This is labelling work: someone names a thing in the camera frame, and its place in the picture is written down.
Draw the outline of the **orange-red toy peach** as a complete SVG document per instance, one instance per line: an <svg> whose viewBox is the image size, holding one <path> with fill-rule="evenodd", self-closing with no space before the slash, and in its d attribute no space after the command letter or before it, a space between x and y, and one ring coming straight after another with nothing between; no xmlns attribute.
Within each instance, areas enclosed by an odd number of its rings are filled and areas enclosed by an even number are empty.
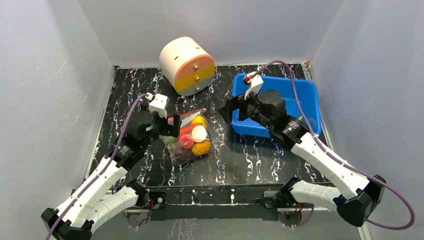
<svg viewBox="0 0 424 240"><path fill-rule="evenodd" d="M193 137L190 134L183 134L183 135L181 135L179 137L178 142L179 142L180 146L183 149L186 149L186 150L190 149L194 145L194 143L195 143Z"/></svg>

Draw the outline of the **dark red toy fruit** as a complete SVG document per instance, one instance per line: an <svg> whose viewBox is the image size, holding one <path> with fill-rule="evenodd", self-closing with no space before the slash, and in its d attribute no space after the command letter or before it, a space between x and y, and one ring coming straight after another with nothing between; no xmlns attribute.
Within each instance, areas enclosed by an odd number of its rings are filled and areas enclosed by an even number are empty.
<svg viewBox="0 0 424 240"><path fill-rule="evenodd" d="M173 150L172 159L177 164L185 164L191 161L194 157L195 156L190 149L185 149L179 146Z"/></svg>

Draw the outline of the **yellow toy pear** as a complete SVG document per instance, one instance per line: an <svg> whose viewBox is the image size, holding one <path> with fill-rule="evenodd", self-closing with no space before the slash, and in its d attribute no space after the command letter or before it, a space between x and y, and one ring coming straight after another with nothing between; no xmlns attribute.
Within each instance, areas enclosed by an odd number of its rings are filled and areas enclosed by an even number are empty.
<svg viewBox="0 0 424 240"><path fill-rule="evenodd" d="M202 116L202 115L197 115L193 120L192 120L192 122L191 122L192 124L195 124L195 125L201 125L201 126L203 126L203 127L207 127L208 126L208 124L207 124L207 121L206 121L206 119Z"/></svg>

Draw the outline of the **clear orange-zip bag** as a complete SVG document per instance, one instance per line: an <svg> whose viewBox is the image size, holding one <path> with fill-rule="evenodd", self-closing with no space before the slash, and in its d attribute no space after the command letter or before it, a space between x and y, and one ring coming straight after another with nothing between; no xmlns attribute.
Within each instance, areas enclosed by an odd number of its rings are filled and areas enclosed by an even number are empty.
<svg viewBox="0 0 424 240"><path fill-rule="evenodd" d="M183 166L212 151L213 141L206 112L206 108L200 108L183 113L180 116L179 135L160 136L173 165Z"/></svg>

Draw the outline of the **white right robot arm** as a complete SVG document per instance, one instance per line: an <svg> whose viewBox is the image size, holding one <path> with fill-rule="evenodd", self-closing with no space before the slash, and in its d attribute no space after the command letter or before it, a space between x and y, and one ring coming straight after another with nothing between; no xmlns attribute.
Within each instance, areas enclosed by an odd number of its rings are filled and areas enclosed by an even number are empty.
<svg viewBox="0 0 424 240"><path fill-rule="evenodd" d="M293 177L275 195L261 199L265 206L313 204L336 211L347 223L361 227L380 203L385 189L380 182L384 179L379 175L375 180L369 179L350 170L349 164L333 160L334 152L327 147L321 149L322 143L313 137L307 125L287 113L286 101L277 91L230 96L217 111L226 123L238 111L241 121L251 119L265 127L273 140L309 162L333 184L312 184Z"/></svg>

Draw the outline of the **white toy onion half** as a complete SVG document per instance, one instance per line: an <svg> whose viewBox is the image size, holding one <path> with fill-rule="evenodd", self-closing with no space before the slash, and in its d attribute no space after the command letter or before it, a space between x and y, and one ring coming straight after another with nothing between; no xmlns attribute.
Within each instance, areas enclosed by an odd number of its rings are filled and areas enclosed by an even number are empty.
<svg viewBox="0 0 424 240"><path fill-rule="evenodd" d="M191 137L195 143L201 143L208 139L209 135L203 125L195 126L191 131Z"/></svg>

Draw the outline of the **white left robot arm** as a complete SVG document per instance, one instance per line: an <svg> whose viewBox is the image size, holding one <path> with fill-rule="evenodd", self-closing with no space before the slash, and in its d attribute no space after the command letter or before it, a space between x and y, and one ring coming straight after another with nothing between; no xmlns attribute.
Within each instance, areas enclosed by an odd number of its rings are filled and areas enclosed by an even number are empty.
<svg viewBox="0 0 424 240"><path fill-rule="evenodd" d="M71 196L56 208L41 214L47 239L89 240L109 219L130 207L144 208L149 203L146 187L130 182L108 198L104 195L140 161L160 136L178 137L181 116L161 117L143 110L129 113L115 144L92 174Z"/></svg>

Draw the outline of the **orange toy lemon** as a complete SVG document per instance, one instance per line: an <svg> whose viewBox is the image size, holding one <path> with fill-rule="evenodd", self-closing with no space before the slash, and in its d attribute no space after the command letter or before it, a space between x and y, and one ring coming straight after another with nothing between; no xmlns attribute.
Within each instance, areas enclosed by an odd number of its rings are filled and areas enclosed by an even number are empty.
<svg viewBox="0 0 424 240"><path fill-rule="evenodd" d="M195 143L191 148L191 152L195 156L202 156L210 151L211 146L212 144L209 140L204 140L202 142Z"/></svg>

